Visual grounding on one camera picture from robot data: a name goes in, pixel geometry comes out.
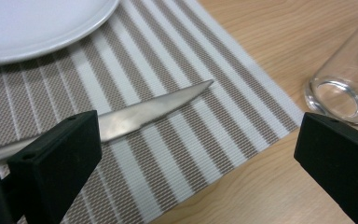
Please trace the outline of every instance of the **wood grain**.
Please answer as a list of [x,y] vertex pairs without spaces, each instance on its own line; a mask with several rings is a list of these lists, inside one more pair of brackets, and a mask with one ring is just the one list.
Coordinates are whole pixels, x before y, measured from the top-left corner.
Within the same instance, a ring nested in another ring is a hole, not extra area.
[[[358,28],[358,0],[200,3],[304,111],[304,83]],[[297,136],[298,130],[153,223],[352,223],[293,158]]]

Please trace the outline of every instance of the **knife blade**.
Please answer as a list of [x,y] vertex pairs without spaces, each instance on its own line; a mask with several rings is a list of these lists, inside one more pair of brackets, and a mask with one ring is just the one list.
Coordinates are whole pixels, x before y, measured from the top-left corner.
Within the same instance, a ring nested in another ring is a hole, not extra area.
[[[180,108],[199,96],[213,80],[201,82],[179,91],[158,96],[149,101],[130,105],[121,110],[102,114],[98,117],[101,142],[108,142],[135,132],[146,124],[155,121]],[[28,138],[0,147],[0,162],[5,161],[36,138]]]

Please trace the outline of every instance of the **clear glass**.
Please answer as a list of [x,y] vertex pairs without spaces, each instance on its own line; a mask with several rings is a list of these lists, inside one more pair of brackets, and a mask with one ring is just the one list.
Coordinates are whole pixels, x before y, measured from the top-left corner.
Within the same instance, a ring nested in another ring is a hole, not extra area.
[[309,108],[358,124],[358,30],[305,85]]

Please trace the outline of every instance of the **table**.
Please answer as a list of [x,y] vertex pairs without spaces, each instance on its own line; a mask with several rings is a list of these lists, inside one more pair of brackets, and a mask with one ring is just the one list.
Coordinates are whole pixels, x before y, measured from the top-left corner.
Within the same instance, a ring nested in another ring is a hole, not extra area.
[[[304,83],[358,27],[357,0],[200,3],[304,111]],[[352,223],[293,158],[297,136],[298,130],[153,223]]]

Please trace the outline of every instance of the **white plate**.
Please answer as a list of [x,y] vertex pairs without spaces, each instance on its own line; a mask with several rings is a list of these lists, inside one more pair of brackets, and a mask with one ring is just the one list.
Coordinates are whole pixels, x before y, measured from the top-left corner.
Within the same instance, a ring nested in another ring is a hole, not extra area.
[[90,34],[119,0],[0,0],[0,64],[61,49]]

